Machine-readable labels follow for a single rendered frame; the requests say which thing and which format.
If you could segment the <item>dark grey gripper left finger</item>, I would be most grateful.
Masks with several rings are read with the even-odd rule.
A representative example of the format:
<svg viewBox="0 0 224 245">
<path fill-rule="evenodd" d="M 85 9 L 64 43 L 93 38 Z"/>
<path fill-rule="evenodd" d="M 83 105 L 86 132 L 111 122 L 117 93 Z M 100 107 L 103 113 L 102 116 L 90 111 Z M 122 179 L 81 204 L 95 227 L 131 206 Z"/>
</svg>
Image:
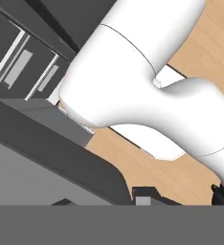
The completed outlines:
<svg viewBox="0 0 224 245">
<path fill-rule="evenodd" d="M 61 199 L 61 200 L 55 202 L 51 206 L 76 206 L 76 205 L 77 204 L 72 202 L 71 200 L 64 198 L 64 199 Z"/>
</svg>

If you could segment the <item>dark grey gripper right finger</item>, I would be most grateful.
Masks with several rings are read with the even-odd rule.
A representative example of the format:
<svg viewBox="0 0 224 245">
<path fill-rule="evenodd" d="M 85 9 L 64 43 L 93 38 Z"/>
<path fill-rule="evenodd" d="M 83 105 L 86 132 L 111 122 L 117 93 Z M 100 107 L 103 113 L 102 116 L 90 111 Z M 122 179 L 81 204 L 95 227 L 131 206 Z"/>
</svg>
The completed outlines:
<svg viewBox="0 0 224 245">
<path fill-rule="evenodd" d="M 179 206 L 179 203 L 162 196 L 155 187 L 133 187 L 133 204 L 135 206 Z"/>
</svg>

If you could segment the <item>dark grey slab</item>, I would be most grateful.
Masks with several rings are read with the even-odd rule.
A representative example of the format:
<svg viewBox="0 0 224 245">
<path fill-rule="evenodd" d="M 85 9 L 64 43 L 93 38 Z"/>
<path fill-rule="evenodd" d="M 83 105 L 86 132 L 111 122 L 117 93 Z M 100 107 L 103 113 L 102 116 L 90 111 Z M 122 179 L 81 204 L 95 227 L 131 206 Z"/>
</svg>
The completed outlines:
<svg viewBox="0 0 224 245">
<path fill-rule="evenodd" d="M 113 205 L 132 203 L 116 167 L 1 101 L 0 144 Z"/>
</svg>

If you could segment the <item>small black rounded object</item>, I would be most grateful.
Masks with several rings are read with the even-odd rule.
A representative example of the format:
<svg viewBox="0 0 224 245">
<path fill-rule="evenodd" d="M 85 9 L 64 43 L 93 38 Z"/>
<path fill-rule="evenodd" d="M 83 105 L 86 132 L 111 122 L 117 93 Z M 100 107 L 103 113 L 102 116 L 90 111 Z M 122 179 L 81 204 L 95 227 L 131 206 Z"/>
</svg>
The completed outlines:
<svg viewBox="0 0 224 245">
<path fill-rule="evenodd" d="M 224 187 L 222 184 L 219 186 L 212 184 L 211 189 L 213 191 L 212 204 L 224 205 Z"/>
</svg>

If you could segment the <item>large white rounded body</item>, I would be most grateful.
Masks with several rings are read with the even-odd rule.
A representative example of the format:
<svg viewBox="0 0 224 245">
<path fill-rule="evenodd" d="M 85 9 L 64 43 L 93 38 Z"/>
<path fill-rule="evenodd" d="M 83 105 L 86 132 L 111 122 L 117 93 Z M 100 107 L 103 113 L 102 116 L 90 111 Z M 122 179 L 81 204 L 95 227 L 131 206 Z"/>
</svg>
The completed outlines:
<svg viewBox="0 0 224 245">
<path fill-rule="evenodd" d="M 58 98 L 81 125 L 138 124 L 212 170 L 224 187 L 224 94 L 206 78 L 156 78 L 190 36 L 206 0 L 116 0 L 70 63 Z"/>
</svg>

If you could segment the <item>dark grey cupboard run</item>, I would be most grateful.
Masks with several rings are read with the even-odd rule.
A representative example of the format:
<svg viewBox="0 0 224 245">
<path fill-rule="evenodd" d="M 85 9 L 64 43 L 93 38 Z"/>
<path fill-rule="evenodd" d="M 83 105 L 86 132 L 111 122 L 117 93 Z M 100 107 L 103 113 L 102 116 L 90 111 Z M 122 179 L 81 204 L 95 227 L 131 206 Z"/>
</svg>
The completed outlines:
<svg viewBox="0 0 224 245">
<path fill-rule="evenodd" d="M 116 0 L 0 0 L 0 61 L 20 31 L 30 38 L 0 83 L 0 99 L 25 99 L 55 54 L 59 59 L 31 99 L 46 99 Z"/>
</svg>

